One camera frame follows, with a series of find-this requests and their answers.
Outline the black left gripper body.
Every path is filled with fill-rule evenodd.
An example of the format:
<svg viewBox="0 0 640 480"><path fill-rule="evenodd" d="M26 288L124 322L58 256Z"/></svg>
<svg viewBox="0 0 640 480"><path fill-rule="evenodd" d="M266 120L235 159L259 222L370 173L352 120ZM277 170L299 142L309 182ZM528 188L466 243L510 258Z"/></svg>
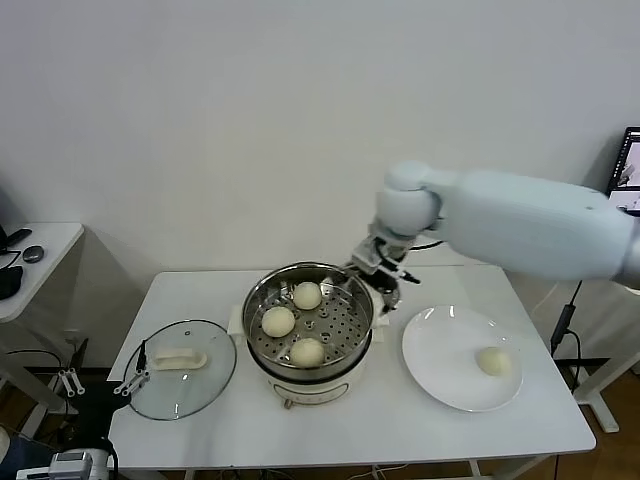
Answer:
<svg viewBox="0 0 640 480"><path fill-rule="evenodd" d="M129 397L112 391L89 392L76 396L71 405L78 411L76 430L69 440L70 449L109 449L113 415L129 404Z"/></svg>

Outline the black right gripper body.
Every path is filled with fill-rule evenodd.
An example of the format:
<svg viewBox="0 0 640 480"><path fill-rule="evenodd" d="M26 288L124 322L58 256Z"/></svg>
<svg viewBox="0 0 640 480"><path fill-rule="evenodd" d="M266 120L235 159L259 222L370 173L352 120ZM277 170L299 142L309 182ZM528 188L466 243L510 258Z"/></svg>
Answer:
<svg viewBox="0 0 640 480"><path fill-rule="evenodd" d="M383 271L378 270L372 275L372 288L383 298L400 298L400 288L397 279Z"/></svg>

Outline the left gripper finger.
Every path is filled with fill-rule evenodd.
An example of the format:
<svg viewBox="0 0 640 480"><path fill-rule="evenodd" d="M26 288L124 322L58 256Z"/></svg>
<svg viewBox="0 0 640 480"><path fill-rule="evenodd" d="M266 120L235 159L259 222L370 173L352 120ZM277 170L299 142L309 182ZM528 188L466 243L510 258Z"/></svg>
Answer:
<svg viewBox="0 0 640 480"><path fill-rule="evenodd" d="M70 360L57 373L58 380L62 384L67 398L79 397L86 392L86 388L79 378L78 369L83 365L88 343L89 339L85 338L74 344Z"/></svg>
<svg viewBox="0 0 640 480"><path fill-rule="evenodd" d="M114 390L114 395L131 396L135 390L141 388L149 379L150 373L147 369L146 341L143 340L138 348L135 369L133 376L123 381Z"/></svg>

